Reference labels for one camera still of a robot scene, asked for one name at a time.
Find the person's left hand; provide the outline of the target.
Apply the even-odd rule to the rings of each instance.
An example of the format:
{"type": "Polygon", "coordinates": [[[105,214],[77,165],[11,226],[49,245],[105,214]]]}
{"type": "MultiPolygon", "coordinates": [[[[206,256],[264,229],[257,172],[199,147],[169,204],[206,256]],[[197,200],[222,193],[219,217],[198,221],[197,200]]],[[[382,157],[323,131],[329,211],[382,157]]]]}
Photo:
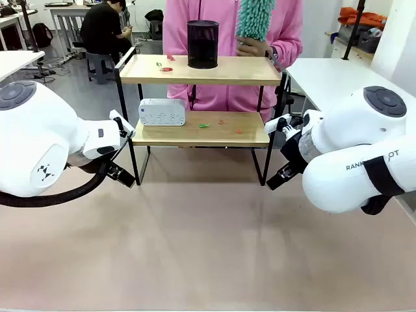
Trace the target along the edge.
{"type": "Polygon", "coordinates": [[[239,57],[265,57],[271,56],[272,48],[263,41],[247,37],[237,37],[237,56],[239,57]]]}

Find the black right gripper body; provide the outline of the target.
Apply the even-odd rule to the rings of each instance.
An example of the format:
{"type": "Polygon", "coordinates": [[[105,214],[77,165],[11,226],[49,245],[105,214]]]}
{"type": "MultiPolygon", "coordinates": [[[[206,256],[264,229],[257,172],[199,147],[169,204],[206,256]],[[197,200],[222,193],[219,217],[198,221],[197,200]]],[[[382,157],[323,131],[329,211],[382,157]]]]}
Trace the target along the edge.
{"type": "Polygon", "coordinates": [[[282,167],[283,171],[304,171],[307,166],[306,160],[300,153],[299,141],[302,137],[301,130],[293,129],[284,130],[286,135],[285,144],[280,152],[288,160],[288,163],[282,167]]]}

